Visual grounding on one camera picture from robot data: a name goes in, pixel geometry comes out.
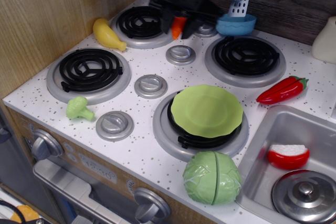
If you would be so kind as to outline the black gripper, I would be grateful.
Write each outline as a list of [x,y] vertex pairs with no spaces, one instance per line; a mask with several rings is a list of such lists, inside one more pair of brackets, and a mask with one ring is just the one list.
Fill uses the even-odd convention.
[[161,13],[161,30],[168,34],[175,17],[187,19],[181,39],[188,39],[202,22],[215,22],[223,11],[211,0],[150,0]]

